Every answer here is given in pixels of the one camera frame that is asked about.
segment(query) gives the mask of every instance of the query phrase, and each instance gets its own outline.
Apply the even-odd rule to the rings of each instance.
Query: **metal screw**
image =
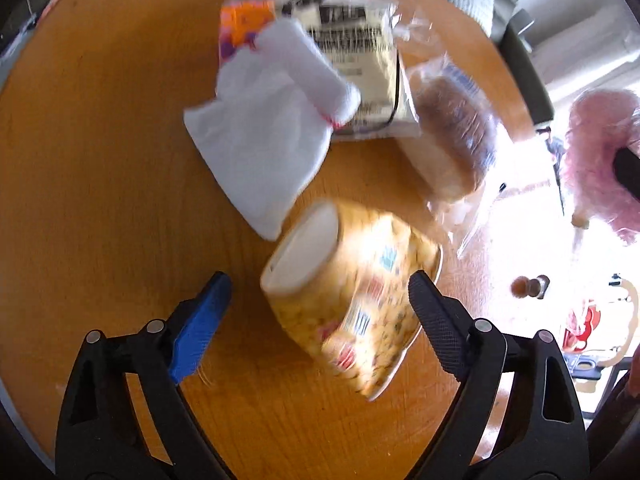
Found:
[[[475,327],[480,332],[491,332],[491,329],[494,327],[491,323],[489,323],[485,319],[478,319],[475,323]]]
[[[101,338],[101,336],[100,336],[100,332],[98,332],[97,330],[91,330],[91,332],[89,332],[89,333],[86,335],[86,341],[87,341],[89,344],[93,344],[93,343],[95,343],[95,342],[100,341],[100,338]]]
[[[549,330],[541,330],[538,335],[540,336],[540,339],[542,339],[542,341],[544,341],[545,343],[551,343],[554,340],[554,337],[551,335],[551,332],[549,332]]]
[[[150,334],[157,334],[158,332],[162,332],[164,328],[164,321],[161,319],[154,319],[153,321],[149,321],[146,325],[146,331]]]

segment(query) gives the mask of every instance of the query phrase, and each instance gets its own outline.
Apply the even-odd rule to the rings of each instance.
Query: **white towel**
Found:
[[[275,240],[324,161],[332,123],[360,105],[358,89],[324,59],[295,20],[276,20],[218,72],[217,99],[184,124],[231,203]]]

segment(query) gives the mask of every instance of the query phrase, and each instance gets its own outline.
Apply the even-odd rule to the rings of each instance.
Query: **pink fluffy object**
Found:
[[[616,152],[640,155],[640,98],[629,91],[586,92],[574,103],[562,171],[575,197],[574,218],[600,218],[627,244],[640,232],[640,202],[613,171]]]

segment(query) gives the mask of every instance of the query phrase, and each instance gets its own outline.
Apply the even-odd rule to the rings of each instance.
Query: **yellow patterned mug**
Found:
[[[260,286],[290,338],[375,399],[420,333],[407,283],[435,282],[442,248],[392,213],[313,204],[282,239]]]

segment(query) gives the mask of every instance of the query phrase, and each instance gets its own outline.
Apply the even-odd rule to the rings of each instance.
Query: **person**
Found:
[[[588,480],[640,478],[640,345],[587,430]]]

